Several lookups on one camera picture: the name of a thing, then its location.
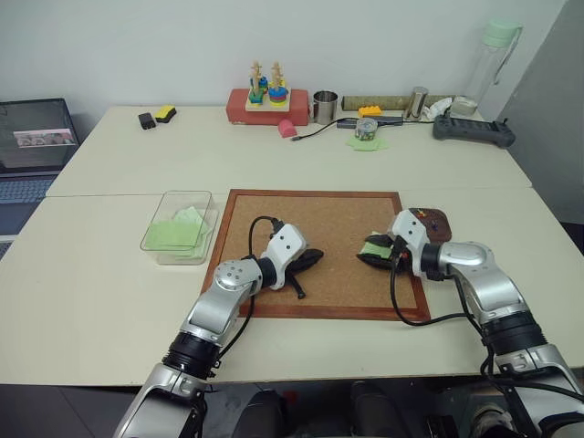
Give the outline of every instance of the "cork board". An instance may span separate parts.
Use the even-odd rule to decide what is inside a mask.
[[[402,209],[396,192],[292,192],[232,190],[203,284],[206,290],[216,266],[247,255],[249,225],[259,215],[296,225],[309,247],[324,256],[297,280],[307,293],[297,299],[291,286],[263,289],[255,301],[255,316],[265,318],[347,318],[396,320],[389,298],[389,272],[361,262],[355,255],[372,232],[384,233]],[[268,221],[254,230],[254,253],[265,250],[272,233]],[[397,277],[402,313],[414,320],[430,317],[420,279]],[[241,307],[241,315],[248,305]]]

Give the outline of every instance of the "metal canister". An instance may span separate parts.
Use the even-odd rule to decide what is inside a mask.
[[[339,96],[334,91],[317,91],[312,97],[314,121],[320,125],[328,125],[337,114]]]
[[[423,104],[428,96],[428,89],[424,87],[414,87],[410,103],[403,111],[403,119],[417,121],[422,116]]]

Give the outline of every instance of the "laptop screen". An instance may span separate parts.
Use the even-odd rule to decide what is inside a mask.
[[[58,172],[77,149],[63,99],[0,102],[0,177]]]

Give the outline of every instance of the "water bottle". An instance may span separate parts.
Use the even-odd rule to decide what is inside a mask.
[[[511,57],[522,29],[518,23],[489,21],[483,34],[478,63],[463,93],[465,99],[457,97],[454,100],[451,108],[453,115],[472,115],[489,87],[498,84],[501,69]]]

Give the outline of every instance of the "laptop keyboard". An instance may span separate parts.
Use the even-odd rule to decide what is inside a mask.
[[[0,242],[0,260],[2,260],[2,257],[4,257],[11,244],[12,242]]]
[[[0,181],[0,203],[38,203],[54,179]]]

